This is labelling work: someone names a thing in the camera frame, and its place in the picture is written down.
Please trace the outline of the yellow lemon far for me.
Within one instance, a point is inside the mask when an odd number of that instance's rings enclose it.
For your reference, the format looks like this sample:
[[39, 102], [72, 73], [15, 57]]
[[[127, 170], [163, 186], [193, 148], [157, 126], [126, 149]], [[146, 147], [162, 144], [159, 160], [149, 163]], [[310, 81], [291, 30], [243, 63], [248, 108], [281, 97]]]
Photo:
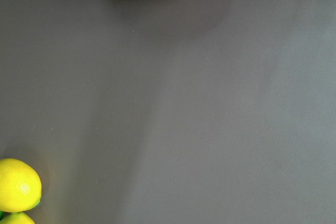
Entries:
[[22, 212], [41, 200], [42, 184], [37, 172], [14, 158], [1, 159], [1, 211]]

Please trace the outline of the yellow lemon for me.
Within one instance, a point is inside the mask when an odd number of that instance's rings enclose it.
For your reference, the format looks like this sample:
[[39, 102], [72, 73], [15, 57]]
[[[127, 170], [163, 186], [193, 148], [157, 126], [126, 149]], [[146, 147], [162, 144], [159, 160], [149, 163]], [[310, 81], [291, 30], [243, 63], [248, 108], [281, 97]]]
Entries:
[[22, 212], [41, 200], [42, 184], [37, 172], [14, 158], [1, 159], [1, 211]]
[[33, 219], [24, 212], [7, 214], [0, 224], [35, 224]]

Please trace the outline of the yellow lemon near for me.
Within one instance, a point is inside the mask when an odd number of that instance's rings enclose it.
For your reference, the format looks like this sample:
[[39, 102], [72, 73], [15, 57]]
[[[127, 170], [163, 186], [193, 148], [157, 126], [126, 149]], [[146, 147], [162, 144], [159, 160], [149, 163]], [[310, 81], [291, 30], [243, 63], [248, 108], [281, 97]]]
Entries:
[[35, 224], [33, 219], [24, 212], [7, 214], [0, 224]]

